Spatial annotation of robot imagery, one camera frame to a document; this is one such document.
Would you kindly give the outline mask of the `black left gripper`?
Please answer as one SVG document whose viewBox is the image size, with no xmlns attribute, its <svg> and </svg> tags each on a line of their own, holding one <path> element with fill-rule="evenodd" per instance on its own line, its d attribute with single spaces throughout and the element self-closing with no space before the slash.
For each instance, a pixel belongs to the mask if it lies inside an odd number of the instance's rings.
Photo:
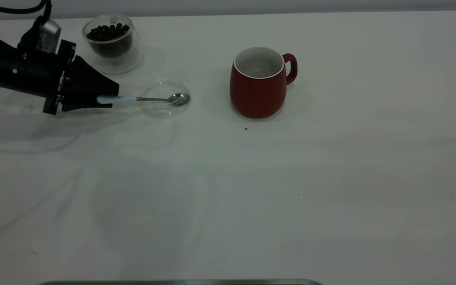
<svg viewBox="0 0 456 285">
<path fill-rule="evenodd" d="M 43 97 L 43 112 L 47 114 L 56 115 L 65 71 L 68 96 L 119 95 L 118 83 L 91 67 L 81 56 L 74 58 L 75 43 L 61 40 L 57 53 L 47 53 L 36 49 L 31 40 L 20 40 L 18 51 L 21 58 L 16 73 L 17 90 Z M 62 103 L 63 112 L 112 107 L 112 103 L 100 104 L 97 101 Z"/>
</svg>

